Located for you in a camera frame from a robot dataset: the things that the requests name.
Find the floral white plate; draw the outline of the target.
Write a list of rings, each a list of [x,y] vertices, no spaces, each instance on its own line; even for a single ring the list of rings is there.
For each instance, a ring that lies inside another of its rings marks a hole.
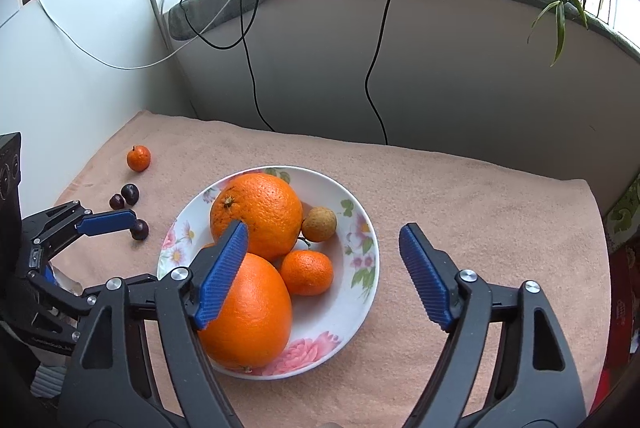
[[[380,250],[373,224],[341,183],[303,167],[262,166],[245,169],[204,188],[188,203],[169,228],[157,260],[156,276],[163,278],[178,266],[188,266],[198,251],[213,241],[209,211],[233,177],[244,172],[277,176],[302,201],[305,214],[314,207],[331,209],[337,218],[335,234],[309,248],[327,255],[334,269],[331,288],[318,297],[293,297],[293,325],[288,345],[272,363],[256,370],[230,370],[214,360],[213,368],[248,380],[284,379],[303,374],[331,359],[356,335],[366,319],[380,279]]]

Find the large smooth orange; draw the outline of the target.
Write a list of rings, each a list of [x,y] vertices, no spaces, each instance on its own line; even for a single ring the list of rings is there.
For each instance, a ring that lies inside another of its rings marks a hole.
[[[218,318],[198,336],[218,365],[248,372],[280,356],[292,321],[292,301],[280,273],[269,261],[249,252]]]

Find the dark cherry red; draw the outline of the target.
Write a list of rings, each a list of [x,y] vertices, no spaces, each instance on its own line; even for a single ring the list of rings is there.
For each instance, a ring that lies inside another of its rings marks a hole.
[[[108,203],[113,210],[121,210],[126,207],[126,202],[119,193],[114,194]]]

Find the dark cherry near longan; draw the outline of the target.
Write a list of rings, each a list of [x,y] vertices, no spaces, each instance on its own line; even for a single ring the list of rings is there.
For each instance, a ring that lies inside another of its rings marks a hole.
[[[149,236],[149,225],[142,219],[137,219],[129,229],[131,237],[137,242],[142,242]]]

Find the pink towel cloth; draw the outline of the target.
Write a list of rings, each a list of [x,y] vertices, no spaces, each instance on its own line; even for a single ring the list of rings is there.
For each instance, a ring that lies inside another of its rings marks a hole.
[[[207,185],[243,169],[288,165],[341,182],[372,220],[381,279],[366,322],[336,356],[273,382],[221,376],[249,427],[398,427],[430,377],[445,334],[426,316],[398,254],[414,222],[430,242],[484,280],[541,284],[570,345],[587,401],[596,395],[610,327],[610,274],[599,208],[582,180],[557,181],[445,154],[288,136],[224,122],[141,113],[111,137],[65,191],[103,210],[129,180],[125,156],[147,146],[137,214],[151,233],[85,237],[54,259],[85,286],[155,270],[179,211]]]

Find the small mandarin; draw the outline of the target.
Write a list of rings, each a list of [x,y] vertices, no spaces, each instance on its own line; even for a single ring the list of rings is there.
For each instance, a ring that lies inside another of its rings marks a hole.
[[[281,262],[280,274],[294,296],[318,296],[332,285],[334,272],[330,258],[314,250],[294,250]]]

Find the mandarin with stem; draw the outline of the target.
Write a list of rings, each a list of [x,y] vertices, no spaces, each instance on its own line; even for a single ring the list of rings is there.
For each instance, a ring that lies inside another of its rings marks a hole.
[[[149,168],[151,160],[151,151],[144,145],[134,145],[126,156],[127,166],[138,174]]]

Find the dark cherry large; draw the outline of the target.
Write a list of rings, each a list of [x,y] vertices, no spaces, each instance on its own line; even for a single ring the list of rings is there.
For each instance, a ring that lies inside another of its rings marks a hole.
[[[128,206],[134,206],[140,198],[140,191],[133,183],[125,184],[120,190],[120,194]]]

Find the rough orange on plate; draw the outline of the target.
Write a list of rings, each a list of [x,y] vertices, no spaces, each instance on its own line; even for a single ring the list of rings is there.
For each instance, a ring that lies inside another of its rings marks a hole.
[[[303,205],[288,183],[272,174],[249,172],[232,178],[209,211],[214,240],[234,221],[247,228],[248,248],[274,261],[295,246],[303,222]]]

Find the brown longan fruit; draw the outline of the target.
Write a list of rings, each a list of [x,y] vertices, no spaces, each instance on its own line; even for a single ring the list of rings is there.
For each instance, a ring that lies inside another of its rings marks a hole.
[[[302,224],[303,237],[311,243],[322,243],[333,236],[337,228],[334,212],[326,207],[314,207]]]

